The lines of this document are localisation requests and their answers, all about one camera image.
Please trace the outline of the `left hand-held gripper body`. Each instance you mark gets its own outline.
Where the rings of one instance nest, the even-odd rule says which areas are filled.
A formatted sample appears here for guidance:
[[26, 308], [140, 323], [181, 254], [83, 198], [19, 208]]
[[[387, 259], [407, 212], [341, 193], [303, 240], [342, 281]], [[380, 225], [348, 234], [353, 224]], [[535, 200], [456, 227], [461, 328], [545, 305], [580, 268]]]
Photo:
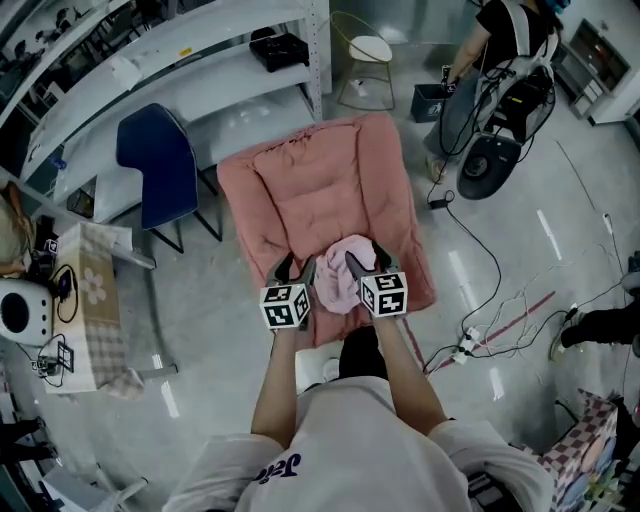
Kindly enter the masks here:
[[259, 300], [267, 328], [271, 331], [306, 331], [312, 307], [311, 287], [300, 284], [299, 277], [289, 281], [273, 281], [270, 272], [265, 286], [260, 290]]

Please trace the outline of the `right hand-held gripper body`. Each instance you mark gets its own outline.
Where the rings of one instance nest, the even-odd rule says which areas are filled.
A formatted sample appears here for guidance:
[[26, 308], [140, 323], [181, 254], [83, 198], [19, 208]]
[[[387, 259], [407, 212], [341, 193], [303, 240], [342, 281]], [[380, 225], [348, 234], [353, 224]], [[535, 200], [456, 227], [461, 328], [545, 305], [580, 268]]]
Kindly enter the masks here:
[[397, 264], [379, 271], [359, 268], [358, 285], [360, 300], [373, 318], [407, 312], [406, 275]]

